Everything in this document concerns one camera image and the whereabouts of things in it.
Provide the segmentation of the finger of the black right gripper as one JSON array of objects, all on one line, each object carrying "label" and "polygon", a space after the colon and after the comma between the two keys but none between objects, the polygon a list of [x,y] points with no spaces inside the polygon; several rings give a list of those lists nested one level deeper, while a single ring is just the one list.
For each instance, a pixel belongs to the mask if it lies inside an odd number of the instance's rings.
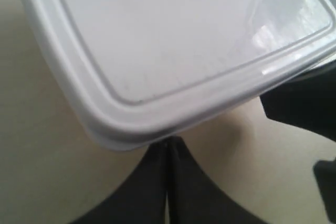
[{"label": "finger of the black right gripper", "polygon": [[260,96],[266,117],[335,141],[335,61]]}]

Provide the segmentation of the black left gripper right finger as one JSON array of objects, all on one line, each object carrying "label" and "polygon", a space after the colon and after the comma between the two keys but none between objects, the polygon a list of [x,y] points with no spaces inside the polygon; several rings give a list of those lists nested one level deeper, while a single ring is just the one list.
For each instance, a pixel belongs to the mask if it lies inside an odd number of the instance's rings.
[{"label": "black left gripper right finger", "polygon": [[167,158],[170,223],[265,223],[210,179],[181,137],[168,140]]}]

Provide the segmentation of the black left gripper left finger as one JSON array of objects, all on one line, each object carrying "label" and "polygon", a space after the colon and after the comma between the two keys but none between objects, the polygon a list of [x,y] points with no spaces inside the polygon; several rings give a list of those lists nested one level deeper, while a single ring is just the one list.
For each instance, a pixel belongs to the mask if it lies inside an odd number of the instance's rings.
[{"label": "black left gripper left finger", "polygon": [[166,143],[150,145],[126,180],[72,223],[165,223],[165,172]]}]

